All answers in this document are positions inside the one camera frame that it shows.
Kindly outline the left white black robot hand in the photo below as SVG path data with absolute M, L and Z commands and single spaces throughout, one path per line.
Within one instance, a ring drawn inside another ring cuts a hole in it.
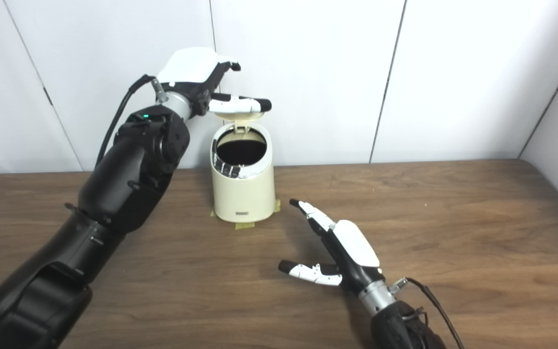
M 240 63 L 223 57 L 207 47 L 190 47 L 176 51 L 153 82 L 156 102 L 184 119 L 212 113 L 265 113 L 272 109 L 268 99 L 217 93 L 228 71 L 241 71 Z

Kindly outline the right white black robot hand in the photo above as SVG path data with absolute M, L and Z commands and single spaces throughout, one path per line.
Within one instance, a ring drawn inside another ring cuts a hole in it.
M 334 264 L 306 265 L 282 260 L 278 269 L 292 277 L 319 285 L 340 286 L 355 295 L 369 285 L 384 282 L 380 261 L 359 227 L 348 220 L 333 221 L 312 204 L 290 199 L 319 237 Z

